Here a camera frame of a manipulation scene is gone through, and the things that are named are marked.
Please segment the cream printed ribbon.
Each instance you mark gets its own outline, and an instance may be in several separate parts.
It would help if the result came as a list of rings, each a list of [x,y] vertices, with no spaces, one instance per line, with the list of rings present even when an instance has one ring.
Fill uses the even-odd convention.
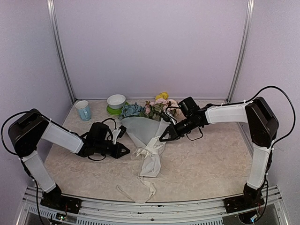
[[[161,170],[160,154],[165,149],[165,143],[159,141],[159,136],[151,138],[149,143],[144,147],[139,147],[135,151],[135,157],[142,156],[141,170],[137,175],[138,180],[149,189],[147,198],[138,200],[126,193],[120,185],[116,185],[116,189],[125,197],[137,204],[144,204],[150,200],[156,193],[156,189],[152,182],[145,180],[145,177],[155,178]]]

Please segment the pink fake flower bunch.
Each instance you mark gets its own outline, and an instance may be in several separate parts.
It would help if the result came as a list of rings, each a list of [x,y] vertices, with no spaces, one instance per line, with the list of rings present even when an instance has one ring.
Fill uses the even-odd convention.
[[[148,119],[160,121],[162,119],[162,113],[170,113],[174,118],[181,115],[181,110],[178,106],[178,102],[174,99],[159,98],[154,101],[146,101],[145,109],[142,113],[143,117]]]

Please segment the yellow fake flower stem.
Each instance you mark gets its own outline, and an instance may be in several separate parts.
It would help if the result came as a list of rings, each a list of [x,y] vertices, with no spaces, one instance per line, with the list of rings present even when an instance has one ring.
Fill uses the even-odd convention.
[[[169,97],[168,93],[165,91],[165,92],[161,92],[159,93],[158,95],[156,95],[155,99],[158,100],[158,99],[164,99],[164,100],[167,100]]]

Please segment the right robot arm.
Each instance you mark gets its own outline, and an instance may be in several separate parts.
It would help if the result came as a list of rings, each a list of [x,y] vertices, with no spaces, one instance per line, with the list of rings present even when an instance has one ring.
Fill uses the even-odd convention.
[[[279,122],[263,97],[236,104],[207,104],[200,108],[192,97],[178,104],[185,119],[171,123],[160,136],[161,142],[175,141],[193,129],[202,129],[217,123],[246,123],[250,133],[253,156],[249,178],[243,193],[224,199],[225,210],[233,213],[248,210],[266,203],[262,189],[267,183],[271,165],[272,145],[277,137]]]

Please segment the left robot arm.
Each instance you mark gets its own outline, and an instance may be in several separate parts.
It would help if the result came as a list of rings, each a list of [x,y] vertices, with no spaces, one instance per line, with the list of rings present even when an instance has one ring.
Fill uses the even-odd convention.
[[[49,147],[59,146],[88,160],[92,160],[95,154],[119,159],[130,153],[130,149],[118,141],[126,132],[123,125],[110,129],[106,120],[94,122],[89,131],[79,135],[46,117],[36,108],[10,116],[3,125],[13,118],[16,120],[10,124],[7,132],[13,146],[9,153],[18,156],[27,175],[42,189],[42,199],[36,201],[37,206],[45,206],[66,214],[78,214],[82,204],[81,199],[62,194],[61,188],[40,157],[40,142]]]

